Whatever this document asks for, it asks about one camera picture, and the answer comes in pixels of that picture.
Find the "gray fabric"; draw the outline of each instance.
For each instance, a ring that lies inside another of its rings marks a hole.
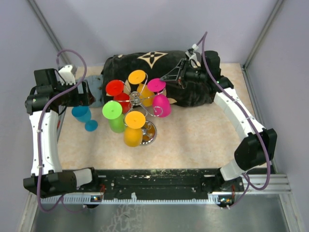
[[[103,75],[93,75],[85,78],[88,82],[89,89],[92,95],[95,97],[96,101],[91,104],[90,108],[100,108],[104,105],[103,95],[102,95],[102,82]]]

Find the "black bag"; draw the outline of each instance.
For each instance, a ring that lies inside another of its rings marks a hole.
[[[101,73],[103,75],[102,94],[104,102],[107,103],[112,100],[111,96],[106,95],[105,90],[106,85],[111,80],[118,79],[126,82],[132,71],[143,70],[148,74],[149,82],[167,74],[185,57],[184,51],[163,51],[115,55],[108,58]],[[198,53],[197,58],[201,60],[201,55]],[[130,87],[131,91],[136,91],[138,85],[130,84]],[[212,102],[205,87],[194,83],[188,83],[186,89],[166,86],[166,97],[170,99],[171,103],[182,107],[200,106]]]

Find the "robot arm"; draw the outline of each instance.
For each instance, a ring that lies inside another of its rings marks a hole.
[[[31,177],[24,179],[24,187],[37,193],[37,182],[39,175],[39,153],[38,153],[38,124],[42,114],[42,109],[46,103],[56,94],[75,85],[74,66],[63,67],[59,74],[60,82],[56,79],[54,69],[37,70],[34,72],[36,84],[36,94],[30,93],[25,106],[32,125],[33,133],[33,165]],[[74,192],[76,188],[83,185],[91,185],[97,179],[93,168],[85,168],[77,171],[62,171],[57,148],[57,126],[59,122],[59,106],[90,105],[94,102],[87,81],[82,82],[80,88],[63,95],[54,102],[44,115],[41,129],[42,148],[42,181],[41,197],[51,197]]]
[[[166,82],[167,85],[181,89],[185,89],[189,82],[202,84],[211,101],[215,102],[231,121],[241,143],[234,153],[234,159],[224,167],[221,167],[215,178],[216,185],[228,186],[229,181],[266,162],[261,143],[250,126],[248,119],[250,118],[252,120],[253,125],[261,135],[267,148],[269,160],[272,160],[274,156],[277,134],[273,129],[267,130],[251,115],[239,99],[234,90],[233,84],[228,78],[221,75],[221,69],[219,67],[220,58],[218,53],[214,51],[206,51],[206,61],[209,64],[211,73],[215,77],[217,83],[233,97],[234,101],[231,101],[223,92],[221,92],[217,85],[210,79],[204,68],[204,64],[202,64],[201,67],[196,65],[198,64],[198,61],[193,52],[194,50],[196,50],[196,47],[193,46],[188,52],[186,52],[187,59],[182,59],[173,70],[162,76],[160,79]],[[248,118],[246,118],[235,102],[238,102],[243,107],[249,116]]]

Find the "white wall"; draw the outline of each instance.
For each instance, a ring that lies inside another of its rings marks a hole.
[[[185,50],[208,30],[206,46],[243,63],[276,0],[40,0],[63,47],[88,64],[115,54]],[[72,57],[74,63],[79,60]]]
[[[287,173],[309,231],[309,1],[286,1],[249,67],[263,119],[278,133],[275,163]]]
[[[0,1],[0,231],[17,230],[28,192],[32,132],[24,102],[35,69],[56,67],[56,51],[25,0]]]

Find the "table surface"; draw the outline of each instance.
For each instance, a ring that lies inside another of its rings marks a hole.
[[[240,65],[221,64],[221,69],[253,115]],[[79,68],[76,77],[83,71]],[[89,67],[87,76],[101,71],[102,67]],[[92,108],[91,113],[98,128],[87,132],[72,116],[71,108],[66,111],[58,141],[63,169],[218,168],[233,159],[240,143],[234,127],[214,103],[192,108],[172,105],[172,113],[166,118],[147,116],[157,127],[157,138],[150,145],[138,147],[126,146],[123,133],[111,131],[102,108]]]

